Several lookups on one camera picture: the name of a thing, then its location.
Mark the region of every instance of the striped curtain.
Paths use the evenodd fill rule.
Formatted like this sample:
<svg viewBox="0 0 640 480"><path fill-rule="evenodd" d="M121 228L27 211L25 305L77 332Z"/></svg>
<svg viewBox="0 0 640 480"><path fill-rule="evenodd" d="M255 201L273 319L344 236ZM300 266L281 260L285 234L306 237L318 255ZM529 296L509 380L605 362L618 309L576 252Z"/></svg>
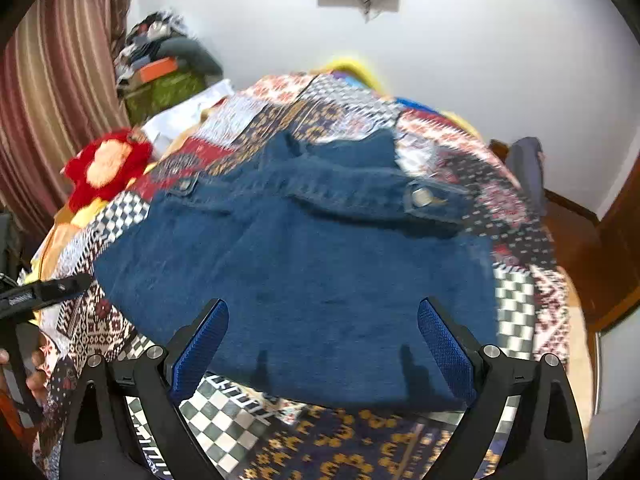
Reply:
<svg viewBox="0 0 640 480"><path fill-rule="evenodd" d="M130 0L36 0L0 58L0 200L31 245L42 240L70 185L65 163L128 125L113 58Z"/></svg>

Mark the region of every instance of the stuffed toy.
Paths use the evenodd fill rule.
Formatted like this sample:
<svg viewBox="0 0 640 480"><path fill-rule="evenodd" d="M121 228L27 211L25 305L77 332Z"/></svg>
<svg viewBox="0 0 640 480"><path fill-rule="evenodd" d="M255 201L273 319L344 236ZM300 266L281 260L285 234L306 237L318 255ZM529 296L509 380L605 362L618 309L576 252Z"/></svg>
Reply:
<svg viewBox="0 0 640 480"><path fill-rule="evenodd" d="M111 200L145 171L153 145L137 129L116 130L94 140L62 170L75 184L68 200L73 213L95 198Z"/></svg>

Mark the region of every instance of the bed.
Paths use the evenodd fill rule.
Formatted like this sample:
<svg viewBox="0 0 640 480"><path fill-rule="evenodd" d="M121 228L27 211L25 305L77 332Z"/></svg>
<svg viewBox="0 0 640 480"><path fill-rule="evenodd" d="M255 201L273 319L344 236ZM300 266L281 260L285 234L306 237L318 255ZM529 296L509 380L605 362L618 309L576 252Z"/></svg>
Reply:
<svg viewBox="0 0 640 480"><path fill-rule="evenodd" d="M517 181L478 133L456 116L402 104L330 73L268 76L222 99L72 237L54 274L92 272L94 259L108 245L130 227L144 225L155 192L198 171L229 171L284 126L313 142L358 140L391 128L402 170L437 173L471 191L476 208L466 228L494 240L499 345L523 359L558 355L568 366L586 431L591 380L584 320L580 323L570 280L556 267L552 243L540 219L528 211ZM152 342L135 332L96 282L84 296L44 312L40 326L50 338L52 357L46 421L34 459L55 478L62 423L78 370L95 352L108 360L132 358ZM170 478L139 400L128 403L149 462L162 478ZM511 397L478 478L497 465L516 407L517 398ZM362 478L421 478L462 416L327 410L274 398L215 374L202 379L180 410L207 455L231 479L298 480L304 474L328 479L345 470Z"/></svg>

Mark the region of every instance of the blue gripper pad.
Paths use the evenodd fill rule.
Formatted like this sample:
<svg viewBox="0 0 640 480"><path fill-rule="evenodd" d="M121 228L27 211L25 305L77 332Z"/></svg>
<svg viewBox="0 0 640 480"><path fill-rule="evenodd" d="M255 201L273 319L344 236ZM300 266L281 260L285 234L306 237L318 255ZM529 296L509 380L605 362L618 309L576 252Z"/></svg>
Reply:
<svg viewBox="0 0 640 480"><path fill-rule="evenodd" d="M467 405L476 400L474 369L463 349L427 300L418 307L418 329L451 393Z"/></svg>
<svg viewBox="0 0 640 480"><path fill-rule="evenodd" d="M226 303L218 300L216 307L200 322L198 329L175 362L171 400L178 404L191 399L207 371L213 354L216 353L229 326L229 310Z"/></svg>

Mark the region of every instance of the blue denim garment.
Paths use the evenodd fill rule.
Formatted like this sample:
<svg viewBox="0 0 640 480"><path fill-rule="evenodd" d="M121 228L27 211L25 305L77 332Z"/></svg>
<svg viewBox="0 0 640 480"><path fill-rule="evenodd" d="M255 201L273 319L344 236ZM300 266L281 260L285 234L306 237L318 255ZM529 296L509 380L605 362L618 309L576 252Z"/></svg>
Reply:
<svg viewBox="0 0 640 480"><path fill-rule="evenodd" d="M460 408L417 309L435 296L495 343L490 241L460 227L465 189L407 177L394 157L386 130L316 145L281 132L224 176L158 192L148 218L98 257L95 276L161 344L222 298L229 327L210 370L271 395Z"/></svg>

